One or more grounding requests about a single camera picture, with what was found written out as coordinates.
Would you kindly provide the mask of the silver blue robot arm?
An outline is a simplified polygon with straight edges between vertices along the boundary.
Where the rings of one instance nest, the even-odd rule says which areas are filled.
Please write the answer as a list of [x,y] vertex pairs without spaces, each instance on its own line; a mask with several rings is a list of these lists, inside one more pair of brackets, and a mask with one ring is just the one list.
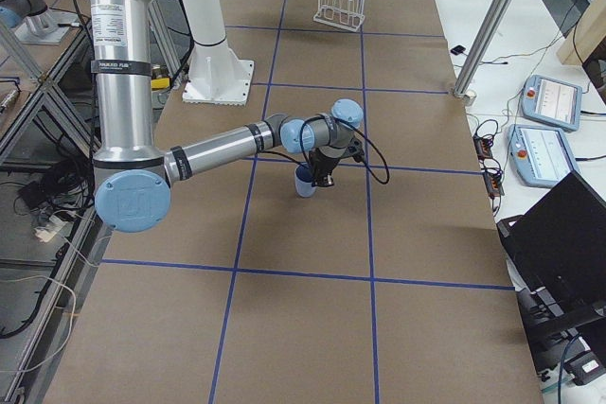
[[[93,159],[100,218],[120,232],[148,230],[169,212],[174,183],[276,147],[310,155],[311,162],[298,173],[301,195],[331,185],[331,173],[348,156],[364,118],[362,107],[351,99],[340,99],[328,113],[307,119],[274,114],[188,146],[168,150],[155,146],[152,1],[89,0],[91,71],[98,88],[101,131],[101,146]],[[220,0],[181,1],[193,41],[185,101],[244,104],[254,64],[230,48]]]

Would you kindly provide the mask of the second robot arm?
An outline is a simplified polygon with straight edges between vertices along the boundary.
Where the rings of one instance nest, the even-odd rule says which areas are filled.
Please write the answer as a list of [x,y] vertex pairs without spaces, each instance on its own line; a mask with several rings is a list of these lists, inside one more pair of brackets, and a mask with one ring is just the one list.
[[1,21],[23,44],[58,45],[80,27],[76,13],[51,9],[45,0],[1,0]]

